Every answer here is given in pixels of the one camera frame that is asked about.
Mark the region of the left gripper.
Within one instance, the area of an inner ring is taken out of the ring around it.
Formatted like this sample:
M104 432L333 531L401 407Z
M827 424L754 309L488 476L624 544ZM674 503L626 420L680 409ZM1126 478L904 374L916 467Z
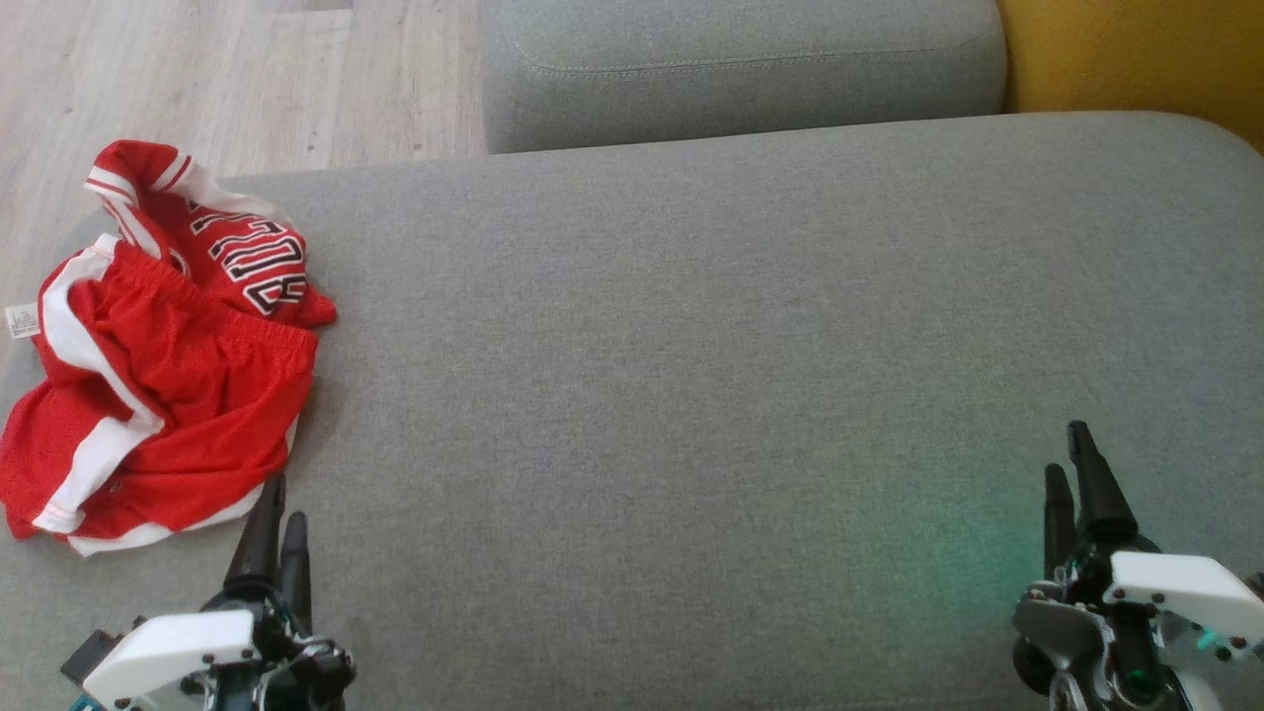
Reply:
M193 614L143 617L83 643L83 696L100 710L142 710L174 687L204 710L343 710L356 682L351 652L313 631L306 512L291 512L279 549L284 474L246 514L225 587Z

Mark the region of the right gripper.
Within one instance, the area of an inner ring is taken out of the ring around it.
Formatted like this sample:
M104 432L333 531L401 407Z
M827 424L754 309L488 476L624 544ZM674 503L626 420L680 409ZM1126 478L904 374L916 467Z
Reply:
M1079 519L1066 471L1049 463L1047 576L1026 587L1012 616L1018 678L1052 710L1218 710L1205 679L1167 665L1162 653L1192 633L1198 652L1221 662L1260 659L1261 577L1129 544L1138 521L1087 423L1068 424L1068 455Z

